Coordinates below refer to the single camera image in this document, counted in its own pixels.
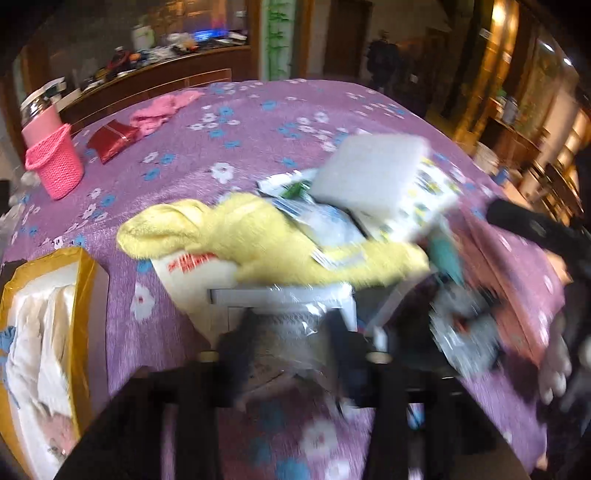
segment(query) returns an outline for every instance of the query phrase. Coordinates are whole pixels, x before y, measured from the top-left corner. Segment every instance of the pink knitted basket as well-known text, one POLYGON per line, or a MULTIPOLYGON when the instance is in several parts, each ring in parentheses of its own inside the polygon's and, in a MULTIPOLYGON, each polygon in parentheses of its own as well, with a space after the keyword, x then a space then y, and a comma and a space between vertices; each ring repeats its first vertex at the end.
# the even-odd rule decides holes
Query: pink knitted basket
POLYGON ((49 196, 59 200, 82 179, 84 167, 70 138, 69 124, 27 150, 25 168, 35 170, 49 196))

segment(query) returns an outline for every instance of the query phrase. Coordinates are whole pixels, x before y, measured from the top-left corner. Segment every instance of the paper packaging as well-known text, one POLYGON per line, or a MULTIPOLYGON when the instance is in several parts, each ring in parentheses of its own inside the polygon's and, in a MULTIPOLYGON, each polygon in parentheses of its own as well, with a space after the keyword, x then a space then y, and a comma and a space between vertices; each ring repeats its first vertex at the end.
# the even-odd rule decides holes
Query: paper packaging
MULTIPOLYGON (((38 297, 69 285, 74 286, 74 300, 66 375, 74 433, 80 439, 109 401, 105 328, 109 276, 105 270, 81 247, 56 250, 20 266, 4 288, 0 329, 14 325, 17 311, 33 294, 38 297)), ((53 479, 59 462, 48 451, 30 408, 17 409, 5 388, 0 388, 0 434, 30 478, 53 479)))
POLYGON ((193 326, 212 346, 222 333, 232 330, 241 311, 212 306, 208 288, 232 288, 238 266, 213 254, 194 255, 185 251, 153 259, 152 265, 176 307, 189 316, 193 326))

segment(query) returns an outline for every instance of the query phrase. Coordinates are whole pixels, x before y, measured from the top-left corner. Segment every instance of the red package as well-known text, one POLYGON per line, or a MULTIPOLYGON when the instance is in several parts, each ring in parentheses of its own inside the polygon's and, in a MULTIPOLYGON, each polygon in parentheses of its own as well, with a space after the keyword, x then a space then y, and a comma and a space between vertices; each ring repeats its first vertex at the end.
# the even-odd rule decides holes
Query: red package
POLYGON ((135 142, 139 128, 120 124, 111 120, 100 127, 86 144, 87 148, 96 150, 100 161, 107 163, 117 153, 135 142))

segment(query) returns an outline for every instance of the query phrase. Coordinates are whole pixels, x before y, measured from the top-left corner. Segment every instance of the purple bedspread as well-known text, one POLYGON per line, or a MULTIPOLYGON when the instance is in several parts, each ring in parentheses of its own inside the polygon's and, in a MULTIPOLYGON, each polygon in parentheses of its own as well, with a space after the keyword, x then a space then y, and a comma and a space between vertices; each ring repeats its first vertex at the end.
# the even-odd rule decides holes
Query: purple bedspread
MULTIPOLYGON (((5 253, 5 260, 30 260, 74 243, 107 270, 110 392, 141 365, 176 367, 206 347, 173 306, 150 262, 117 249, 121 223, 155 203, 196 198, 215 204, 227 192, 253 190, 256 180, 271 174, 320 166, 347 135, 422 135, 431 143, 433 161, 464 193, 450 219, 462 242, 468 279, 507 299, 499 318, 509 351, 504 367, 466 386, 531 470, 545 449, 545 430, 535 419, 531 359, 540 358, 548 321, 562 305, 563 293, 538 247, 483 220, 485 205, 502 194, 489 177, 438 130, 359 85, 252 81, 203 91, 203 97, 106 165, 86 149, 90 136, 114 118, 127 123, 149 102, 77 134, 74 144, 85 163, 81 183, 57 202, 42 187, 26 197, 22 226, 5 253)), ((323 397, 297 394, 254 403, 246 413, 222 411, 219 417, 227 479, 361 477, 371 412, 355 415, 349 420, 358 423, 353 427, 331 416, 323 397)))

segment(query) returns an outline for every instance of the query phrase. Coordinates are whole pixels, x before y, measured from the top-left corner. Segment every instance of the blue light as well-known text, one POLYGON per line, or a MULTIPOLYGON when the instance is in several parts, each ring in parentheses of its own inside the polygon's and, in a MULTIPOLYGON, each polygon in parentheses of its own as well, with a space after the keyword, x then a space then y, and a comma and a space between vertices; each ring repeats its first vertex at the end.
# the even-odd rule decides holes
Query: blue light
POLYGON ((211 30, 200 30, 198 32, 195 32, 194 37, 195 41, 207 41, 210 38, 226 37, 227 34, 227 30, 224 30, 222 28, 213 28, 211 30))

